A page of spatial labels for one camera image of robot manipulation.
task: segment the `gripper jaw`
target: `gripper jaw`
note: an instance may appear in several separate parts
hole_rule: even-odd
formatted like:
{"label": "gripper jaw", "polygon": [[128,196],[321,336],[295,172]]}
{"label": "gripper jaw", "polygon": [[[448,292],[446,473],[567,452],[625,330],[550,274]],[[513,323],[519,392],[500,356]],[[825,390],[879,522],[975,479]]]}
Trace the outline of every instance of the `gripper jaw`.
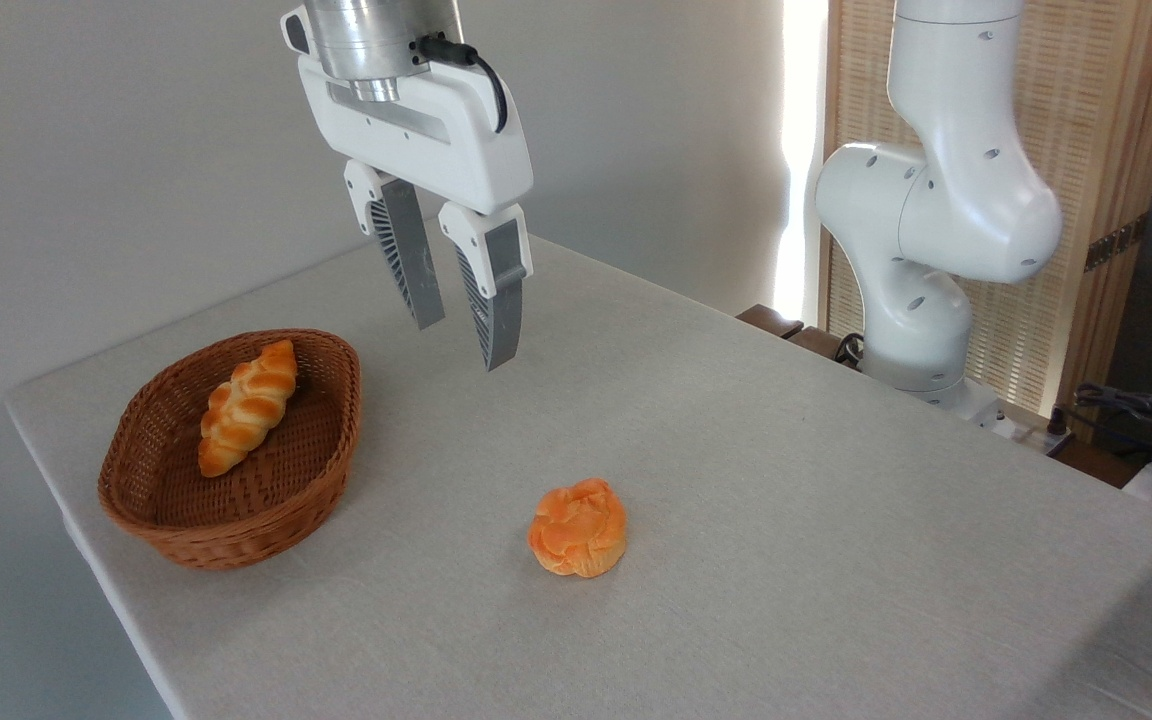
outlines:
{"label": "gripper jaw", "polygon": [[[508,237],[497,238],[493,242],[492,233],[486,238],[488,250],[493,245],[515,247],[517,256],[517,232],[513,233],[513,242]],[[473,313],[473,327],[479,334],[479,347],[483,350],[483,364],[486,369],[494,370],[510,361],[518,350],[518,334],[522,329],[522,278],[517,274],[511,282],[503,283],[497,281],[497,293],[492,300],[483,297],[479,281],[475,276],[473,268],[460,247],[456,256],[461,259],[461,276],[465,279],[465,290],[470,296],[470,310]]]}
{"label": "gripper jaw", "polygon": [[456,243],[483,364],[498,369],[518,350],[522,279],[532,273],[522,210],[513,205],[494,215],[480,215],[448,202],[438,218]]}
{"label": "gripper jaw", "polygon": [[385,263],[394,276],[416,327],[425,329],[444,318],[429,236],[420,218],[416,188],[403,179],[381,176],[355,160],[346,165],[346,187],[358,215],[358,227],[380,242]]}

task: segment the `orange bun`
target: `orange bun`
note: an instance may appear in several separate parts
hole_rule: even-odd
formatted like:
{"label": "orange bun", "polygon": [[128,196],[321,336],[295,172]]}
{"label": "orange bun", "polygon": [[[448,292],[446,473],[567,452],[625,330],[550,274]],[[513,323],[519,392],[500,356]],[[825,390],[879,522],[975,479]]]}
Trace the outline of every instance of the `orange bun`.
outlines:
{"label": "orange bun", "polygon": [[526,544],[550,573],[598,577],[626,554],[626,507],[604,478],[553,488],[536,506]]}

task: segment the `bread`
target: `bread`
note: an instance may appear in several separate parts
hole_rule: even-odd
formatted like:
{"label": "bread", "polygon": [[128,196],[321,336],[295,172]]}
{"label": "bread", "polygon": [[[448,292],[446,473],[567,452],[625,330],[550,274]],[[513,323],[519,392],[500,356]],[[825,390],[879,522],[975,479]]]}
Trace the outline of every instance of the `bread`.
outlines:
{"label": "bread", "polygon": [[593,578],[626,554],[626,508],[602,478],[553,488],[536,506],[526,544],[545,570]]}
{"label": "bread", "polygon": [[229,381],[220,382],[207,397],[198,444],[202,477],[228,473],[265,442],[265,434],[283,418],[294,392],[296,353],[291,341],[266,344],[260,357],[240,363]]}

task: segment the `braided bread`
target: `braided bread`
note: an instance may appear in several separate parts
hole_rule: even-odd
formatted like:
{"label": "braided bread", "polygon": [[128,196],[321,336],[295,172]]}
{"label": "braided bread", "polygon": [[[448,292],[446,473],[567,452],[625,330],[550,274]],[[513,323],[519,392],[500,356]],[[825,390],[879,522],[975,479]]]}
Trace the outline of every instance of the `braided bread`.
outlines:
{"label": "braided bread", "polygon": [[265,434],[283,418],[287,399],[294,392],[296,354],[291,341],[266,344],[260,357],[240,363],[229,381],[220,382],[207,397],[198,444],[202,477],[228,473],[265,442]]}

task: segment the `sunlight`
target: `sunlight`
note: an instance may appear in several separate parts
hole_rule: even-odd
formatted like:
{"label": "sunlight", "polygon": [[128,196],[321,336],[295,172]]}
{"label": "sunlight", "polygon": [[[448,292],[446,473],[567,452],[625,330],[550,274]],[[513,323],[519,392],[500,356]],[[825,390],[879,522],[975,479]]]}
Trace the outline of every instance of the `sunlight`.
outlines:
{"label": "sunlight", "polygon": [[785,0],[785,114],[781,151],[790,172],[786,228],[776,252],[772,306],[818,324],[820,229],[812,196],[820,168],[828,0]]}

